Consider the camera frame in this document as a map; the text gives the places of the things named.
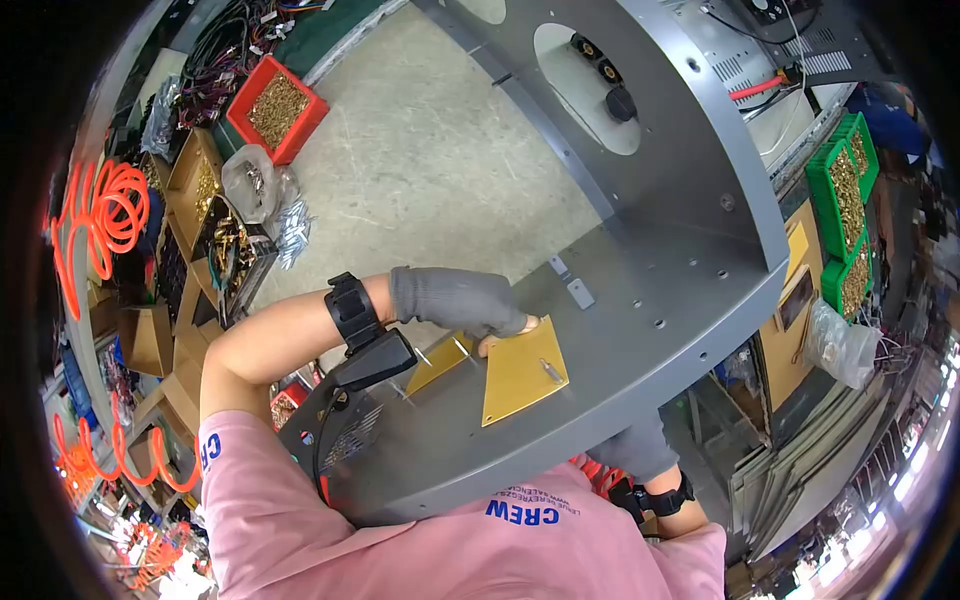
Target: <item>metal sheet stack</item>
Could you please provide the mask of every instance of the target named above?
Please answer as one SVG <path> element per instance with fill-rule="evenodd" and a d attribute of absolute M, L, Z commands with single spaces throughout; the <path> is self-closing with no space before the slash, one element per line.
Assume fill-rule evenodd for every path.
<path fill-rule="evenodd" d="M 765 556 L 816 517 L 853 476 L 889 392 L 876 376 L 863 390 L 837 383 L 800 431 L 779 451 L 761 447 L 740 461 L 730 480 L 732 528 Z"/>

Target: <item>concrete floor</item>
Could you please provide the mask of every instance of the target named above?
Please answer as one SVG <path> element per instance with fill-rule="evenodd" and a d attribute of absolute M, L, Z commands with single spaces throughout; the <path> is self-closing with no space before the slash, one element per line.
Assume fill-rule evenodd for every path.
<path fill-rule="evenodd" d="M 314 89 L 330 113 L 293 168 L 317 220 L 307 250 L 290 271 L 271 270 L 253 310 L 347 270 L 444 266 L 517 281 L 599 223 L 526 117 L 413 6 Z M 442 333 L 403 330 L 420 348 Z"/>

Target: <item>yellow insulating board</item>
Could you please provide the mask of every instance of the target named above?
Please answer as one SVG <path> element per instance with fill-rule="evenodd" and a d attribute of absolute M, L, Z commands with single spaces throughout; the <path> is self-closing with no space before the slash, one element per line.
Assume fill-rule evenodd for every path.
<path fill-rule="evenodd" d="M 809 244 L 806 241 L 806 231 L 804 224 L 798 223 L 786 235 L 787 244 L 790 246 L 790 263 L 786 267 L 786 277 L 783 279 L 783 285 L 790 281 L 790 277 L 797 272 L 800 261 L 806 254 Z"/>
<path fill-rule="evenodd" d="M 407 384 L 408 396 L 469 357 L 468 353 L 464 354 L 464 350 L 457 347 L 457 342 L 453 341 L 454 338 L 457 342 L 460 342 L 460 346 L 464 350 L 467 352 L 473 351 L 473 342 L 467 339 L 463 331 L 454 333 L 453 337 L 447 338 L 426 355 L 426 359 L 430 361 L 429 365 L 424 362 L 417 364 L 414 376 L 410 378 L 410 383 Z"/>
<path fill-rule="evenodd" d="M 563 380 L 557 382 L 540 360 Z M 487 426 L 523 410 L 569 383 L 557 332 L 549 315 L 536 329 L 496 342 L 488 354 L 487 390 L 481 425 Z"/>

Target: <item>round hole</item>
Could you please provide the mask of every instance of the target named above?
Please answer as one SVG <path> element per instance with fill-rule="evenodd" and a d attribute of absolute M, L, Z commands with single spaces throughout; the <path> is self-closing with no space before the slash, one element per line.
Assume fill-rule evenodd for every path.
<path fill-rule="evenodd" d="M 505 0 L 460 0 L 460 4 L 491 25 L 499 25 L 507 18 Z"/>

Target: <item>hand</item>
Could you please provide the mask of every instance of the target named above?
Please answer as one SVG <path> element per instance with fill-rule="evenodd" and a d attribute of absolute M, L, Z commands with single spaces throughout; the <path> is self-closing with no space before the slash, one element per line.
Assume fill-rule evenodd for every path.
<path fill-rule="evenodd" d="M 401 323 L 416 317 L 478 339 L 510 337 L 540 323 L 516 308 L 510 281 L 490 273 L 396 267 L 390 271 L 390 298 Z"/>

